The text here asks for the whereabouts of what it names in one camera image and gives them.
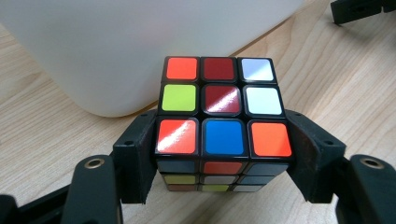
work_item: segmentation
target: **green sticker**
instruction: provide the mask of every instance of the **green sticker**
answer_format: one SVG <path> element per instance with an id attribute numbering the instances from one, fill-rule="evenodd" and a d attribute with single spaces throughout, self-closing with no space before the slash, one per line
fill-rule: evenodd
<path id="1" fill-rule="evenodd" d="M 203 185 L 202 191 L 227 191 L 228 185 Z"/>
<path id="2" fill-rule="evenodd" d="M 165 175 L 166 184 L 195 184 L 194 175 Z"/>
<path id="3" fill-rule="evenodd" d="M 163 90 L 163 110 L 194 111 L 196 87 L 193 85 L 168 84 Z"/>

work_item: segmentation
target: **blue sticker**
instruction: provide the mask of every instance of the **blue sticker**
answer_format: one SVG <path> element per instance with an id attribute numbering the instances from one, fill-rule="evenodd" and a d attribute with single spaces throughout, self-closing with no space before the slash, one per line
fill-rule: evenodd
<path id="1" fill-rule="evenodd" d="M 158 170 L 167 173 L 195 173 L 194 161 L 157 161 Z"/>
<path id="2" fill-rule="evenodd" d="M 246 175 L 280 175 L 288 167 L 287 164 L 282 163 L 256 163 L 250 167 Z"/>
<path id="3" fill-rule="evenodd" d="M 204 132 L 204 147 L 209 154 L 241 155 L 245 151 L 243 127 L 238 120 L 208 119 Z"/>
<path id="4" fill-rule="evenodd" d="M 243 185 L 266 185 L 268 184 L 272 179 L 274 179 L 274 176 L 260 176 L 260 175 L 254 175 L 254 176 L 245 176 L 241 184 Z"/>

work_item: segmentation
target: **rubik's cube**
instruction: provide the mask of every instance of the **rubik's cube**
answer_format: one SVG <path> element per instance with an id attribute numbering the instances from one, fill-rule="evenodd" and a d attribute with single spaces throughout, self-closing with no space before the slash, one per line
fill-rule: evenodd
<path id="1" fill-rule="evenodd" d="M 172 191 L 257 191 L 292 150 L 271 59 L 167 57 L 155 160 Z"/>

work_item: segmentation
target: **screw hole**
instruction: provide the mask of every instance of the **screw hole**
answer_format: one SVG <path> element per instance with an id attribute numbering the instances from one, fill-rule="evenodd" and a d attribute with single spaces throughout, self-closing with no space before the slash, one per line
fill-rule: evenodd
<path id="1" fill-rule="evenodd" d="M 380 162 L 369 158 L 361 158 L 361 163 L 374 169 L 384 169 L 385 166 Z"/>
<path id="2" fill-rule="evenodd" d="M 332 142 L 332 141 L 329 141 L 329 140 L 326 140 L 326 141 L 324 141 L 324 143 L 326 143 L 327 145 L 329 145 L 329 146 L 332 146 L 332 145 L 334 145 L 334 142 Z"/>
<path id="3" fill-rule="evenodd" d="M 87 169 L 95 169 L 103 164 L 105 164 L 105 160 L 103 159 L 92 159 L 90 161 L 87 161 L 84 166 Z"/>
<path id="4" fill-rule="evenodd" d="M 128 146 L 128 147 L 131 147 L 131 146 L 134 145 L 134 141 L 126 141 L 126 142 L 124 142 L 124 145 Z"/>

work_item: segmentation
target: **wooden table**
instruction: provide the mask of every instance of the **wooden table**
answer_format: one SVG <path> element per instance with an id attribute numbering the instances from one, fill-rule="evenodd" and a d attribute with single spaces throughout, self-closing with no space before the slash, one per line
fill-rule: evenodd
<path id="1" fill-rule="evenodd" d="M 396 12 L 337 26 L 329 1 L 236 52 L 274 59 L 284 105 L 347 144 L 396 166 Z M 76 106 L 0 26 L 0 193 L 28 203 L 70 183 L 75 165 L 108 154 L 134 116 L 100 118 Z M 126 223 L 335 223 L 332 204 L 306 203 L 287 174 L 256 193 L 169 192 L 157 175 Z"/>

